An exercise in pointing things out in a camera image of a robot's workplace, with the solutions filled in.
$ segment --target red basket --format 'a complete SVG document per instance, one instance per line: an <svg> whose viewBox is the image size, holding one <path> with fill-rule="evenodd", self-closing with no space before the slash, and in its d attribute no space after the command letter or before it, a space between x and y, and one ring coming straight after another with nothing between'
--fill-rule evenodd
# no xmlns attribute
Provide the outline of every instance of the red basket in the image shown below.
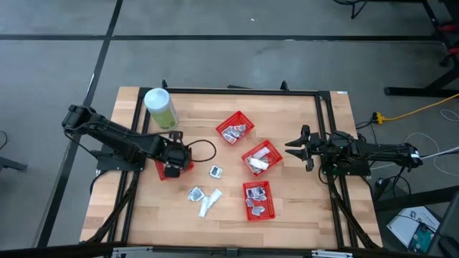
<svg viewBox="0 0 459 258"><path fill-rule="evenodd" d="M261 173L258 173L258 174L253 173L250 165L247 164L247 161L245 159L248 158L249 156L252 156L253 154L257 153L257 151L263 149L264 147L266 147L266 148L268 148L270 150L270 152L265 155L265 157L268 158L269 166L268 166L268 168L266 168L266 170L262 171ZM249 152L244 154L241 158L242 158L242 161L244 162L244 164L249 168L250 172L252 172L255 176L259 176L259 175L263 174L264 172L268 171L268 169L270 169L272 166L274 166L275 164L279 163L279 161L281 161L283 159L281 154L279 153L279 151L276 150L276 148L274 148L274 145L269 140L265 140L264 142L260 143L255 148L253 148L252 150L249 150Z"/></svg>
<svg viewBox="0 0 459 258"><path fill-rule="evenodd" d="M247 199L247 193L245 192L245 190L248 188L254 188L258 186L263 187L266 193L266 201L256 201L252 199L255 206L263 206L263 208L265 208L265 211L262 212L260 216L253 215L252 208L248 207L247 203L245 202L245 200ZM247 214L248 221L260 221L260 220L275 218L273 195L271 194L270 182L260 181L260 182L252 182L252 183L243 183L242 187L244 189L244 197L245 197L244 205L245 205L245 211Z"/></svg>
<svg viewBox="0 0 459 258"><path fill-rule="evenodd" d="M166 166L166 164L159 162L159 161L155 161L155 166L156 166L156 170L158 171L159 179L161 181L167 179L166 175L164 175L164 167ZM185 173L191 170L193 167L194 167L194 164L190 162L188 165L188 168L186 168L185 171L183 171L182 173Z"/></svg>
<svg viewBox="0 0 459 258"><path fill-rule="evenodd" d="M217 130L217 132L220 134L220 136L223 137L223 134L222 134L223 130L228 128L231 125L245 125L244 134L240 138L238 138L235 142L230 143L229 141L227 141L226 139L223 138L224 141L228 142L231 145L237 143L238 140L242 139L242 137L244 137L247 134L249 134L249 132L255 127L255 125L252 122L250 122L249 118L247 118L244 114L242 114L242 112L237 111L232 116L230 116L228 119L223 121L223 123L221 123L219 126L217 126L217 128L215 128L215 130Z"/></svg>

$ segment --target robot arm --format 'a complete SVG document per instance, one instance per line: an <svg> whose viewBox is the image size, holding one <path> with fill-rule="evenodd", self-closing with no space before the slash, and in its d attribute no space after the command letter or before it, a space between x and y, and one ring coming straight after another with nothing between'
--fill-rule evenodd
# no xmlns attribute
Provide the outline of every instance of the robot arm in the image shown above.
<svg viewBox="0 0 459 258"><path fill-rule="evenodd" d="M306 161L306 170L312 171L313 155L322 157L322 169L333 175L369 176L368 161L389 161L408 167L408 171L422 165L416 147L409 143L371 144L356 140L348 133L335 131L328 140L318 133L311 133L308 125L301 128L299 139L285 146L301 147L301 150L286 150L287 153Z"/></svg>
<svg viewBox="0 0 459 258"><path fill-rule="evenodd" d="M127 163L140 163L145 158L165 163L166 177L179 177L191 160L191 148L181 141L182 132L140 134L97 114L91 107L71 105L62 127L66 134L92 136L112 148L114 155ZM160 134L169 134L172 140ZM96 157L100 155L96 151L91 153Z"/></svg>

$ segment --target wooden tabletop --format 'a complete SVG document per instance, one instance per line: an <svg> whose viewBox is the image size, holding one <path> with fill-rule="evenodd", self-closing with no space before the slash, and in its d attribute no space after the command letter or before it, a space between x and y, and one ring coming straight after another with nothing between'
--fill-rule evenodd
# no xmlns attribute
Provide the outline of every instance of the wooden tabletop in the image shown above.
<svg viewBox="0 0 459 258"><path fill-rule="evenodd" d="M111 120L131 127L138 87L121 87ZM217 156L179 178L160 181L153 161L141 172L129 232L129 244L266 247L266 248L336 248L328 187L318 180L318 166L306 172L305 163L285 153L285 143L300 136L302 125L318 131L315 100L307 96L198 95L171 94L179 116L177 130L184 132L184 143L207 139L217 147ZM356 137L349 97L345 92L331 92L338 130ZM327 118L323 102L324 117ZM215 128L234 112L241 110L255 128L230 146ZM141 121L145 113L142 107ZM158 132L153 120L149 132ZM283 155L283 160L265 174L254 177L241 156L269 139ZM212 154L206 143L193 146L193 158ZM212 165L223 168L220 179L209 176ZM120 172L108 172L98 179L87 209L81 240L91 237L113 210ZM368 186L357 176L347 176L354 216L374 242L382 245ZM242 184L269 181L276 217L266 221L247 221ZM200 202L187 200L188 192L200 186L209 196L219 189L223 196L198 217ZM124 214L120 215L116 239ZM346 220L341 215L345 242L349 245Z"/></svg>

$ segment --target spray can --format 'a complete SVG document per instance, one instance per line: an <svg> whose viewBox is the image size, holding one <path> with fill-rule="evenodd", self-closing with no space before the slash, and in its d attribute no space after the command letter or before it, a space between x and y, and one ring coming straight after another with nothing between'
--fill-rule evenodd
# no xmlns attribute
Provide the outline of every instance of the spray can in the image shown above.
<svg viewBox="0 0 459 258"><path fill-rule="evenodd" d="M179 124L171 96L165 89L155 88L149 90L145 94L143 102L160 128L171 130Z"/></svg>

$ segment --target small packet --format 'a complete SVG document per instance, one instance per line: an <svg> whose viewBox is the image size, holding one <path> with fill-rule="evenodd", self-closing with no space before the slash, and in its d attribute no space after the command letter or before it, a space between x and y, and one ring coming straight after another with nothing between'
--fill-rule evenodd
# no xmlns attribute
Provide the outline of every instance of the small packet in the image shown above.
<svg viewBox="0 0 459 258"><path fill-rule="evenodd" d="M261 159L266 154L268 154L269 152L270 152L270 149L268 149L267 147L263 147L263 149L257 151L255 154L253 154L253 158Z"/></svg>
<svg viewBox="0 0 459 258"><path fill-rule="evenodd" d="M201 202L201 208L199 210L199 216L201 218L204 218L206 216L207 210L209 209L209 201L210 198L207 196L204 196Z"/></svg>
<svg viewBox="0 0 459 258"><path fill-rule="evenodd" d="M221 178L222 177L223 169L217 166L212 166L209 171L209 175L214 178Z"/></svg>
<svg viewBox="0 0 459 258"><path fill-rule="evenodd" d="M266 201L267 200L266 195L264 195L264 194L256 196L253 199L256 200L256 201Z"/></svg>
<svg viewBox="0 0 459 258"><path fill-rule="evenodd" d="M261 213L264 212L264 211L265 211L265 208L263 206L253 207L252 208L252 214L255 215L255 216L261 215Z"/></svg>
<svg viewBox="0 0 459 258"><path fill-rule="evenodd" d="M188 200L190 201L200 201L204 197L204 193L199 187L195 187L189 191Z"/></svg>
<svg viewBox="0 0 459 258"><path fill-rule="evenodd" d="M235 130L240 131L240 132L245 131L245 125L235 125L235 126L233 126L233 128L234 128Z"/></svg>
<svg viewBox="0 0 459 258"><path fill-rule="evenodd" d="M254 187L254 188L245 189L245 194L247 194L247 197L253 199L258 196L265 195L266 193L263 187Z"/></svg>
<svg viewBox="0 0 459 258"><path fill-rule="evenodd" d="M207 208L210 209L212 204L218 201L220 197L222 197L223 193L219 189L215 189L215 191L209 197L209 203L207 204Z"/></svg>
<svg viewBox="0 0 459 258"><path fill-rule="evenodd" d="M263 172L263 169L259 169L259 168L254 168L254 167L252 167L252 171L253 171L253 173L259 174L259 173L262 173L262 172Z"/></svg>
<svg viewBox="0 0 459 258"><path fill-rule="evenodd" d="M229 135L231 132L232 132L232 126L230 125L226 129L224 129L222 133L224 133L224 134L226 133L226 134Z"/></svg>
<svg viewBox="0 0 459 258"><path fill-rule="evenodd" d="M268 162L268 157L262 157L262 158L260 159L260 161L269 164L269 162Z"/></svg>
<svg viewBox="0 0 459 258"><path fill-rule="evenodd" d="M249 158L249 165L266 170L270 164L256 158Z"/></svg>
<svg viewBox="0 0 459 258"><path fill-rule="evenodd" d="M235 138L235 137L233 137L233 136L231 136L231 135L229 135L227 133L223 133L223 138L225 140L229 141L229 143L234 143L237 140L237 138Z"/></svg>
<svg viewBox="0 0 459 258"><path fill-rule="evenodd" d="M245 203L247 204L247 207L255 207L255 205L253 204L252 199L250 199L250 198L245 199Z"/></svg>

